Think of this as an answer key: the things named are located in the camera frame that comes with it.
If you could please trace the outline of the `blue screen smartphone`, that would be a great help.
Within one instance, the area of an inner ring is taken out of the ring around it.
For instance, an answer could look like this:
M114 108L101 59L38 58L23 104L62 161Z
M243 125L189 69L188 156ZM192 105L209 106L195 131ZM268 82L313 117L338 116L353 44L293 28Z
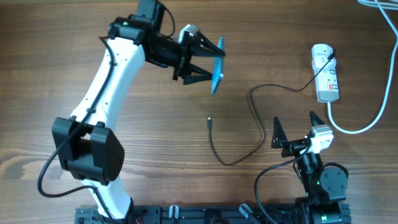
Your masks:
M221 81L224 78L224 57L215 57L213 59L213 75L211 84L211 94L216 95Z

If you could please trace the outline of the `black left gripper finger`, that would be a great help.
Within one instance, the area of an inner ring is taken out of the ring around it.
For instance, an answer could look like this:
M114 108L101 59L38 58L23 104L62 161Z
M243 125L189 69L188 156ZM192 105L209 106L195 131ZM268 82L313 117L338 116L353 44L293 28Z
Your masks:
M192 55L196 57L224 57L224 50L208 40L200 31L193 35L190 43Z
M191 85L197 82L212 80L212 77L213 74L211 72L191 63L183 70L182 73L184 85Z

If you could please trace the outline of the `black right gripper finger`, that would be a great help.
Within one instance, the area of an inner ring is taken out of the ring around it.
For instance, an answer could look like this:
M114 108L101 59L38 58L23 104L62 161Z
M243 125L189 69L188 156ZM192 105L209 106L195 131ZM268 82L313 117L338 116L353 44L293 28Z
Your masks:
M314 111L310 111L310 122L312 127L325 124Z
M278 149L287 145L288 139L283 130L282 124L278 116L274 118L274 129L272 135L271 148Z

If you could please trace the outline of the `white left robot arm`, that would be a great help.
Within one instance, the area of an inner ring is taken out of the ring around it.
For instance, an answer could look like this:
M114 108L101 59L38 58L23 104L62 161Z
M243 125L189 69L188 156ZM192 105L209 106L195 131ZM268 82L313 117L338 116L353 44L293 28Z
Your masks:
M212 93L223 79L224 39L214 44L192 24L164 35L160 28L166 12L159 1L141 1L135 14L116 18L101 38L106 51L85 97L69 118L57 118L52 126L53 156L91 192L100 223L135 221L134 203L120 178L124 149L115 127L141 67L172 67L172 78L182 79L184 85L209 80Z

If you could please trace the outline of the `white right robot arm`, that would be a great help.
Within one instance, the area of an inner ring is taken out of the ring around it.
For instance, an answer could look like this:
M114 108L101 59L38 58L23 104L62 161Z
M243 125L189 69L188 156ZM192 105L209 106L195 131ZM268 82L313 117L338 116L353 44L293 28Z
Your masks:
M271 147L282 149L282 157L292 157L306 196L286 206L290 215L282 221L291 223L343 223L346 218L348 170L335 162L323 163L320 153L329 148L334 138L332 129L315 112L310 112L311 129L302 139L289 141L278 117L274 118Z

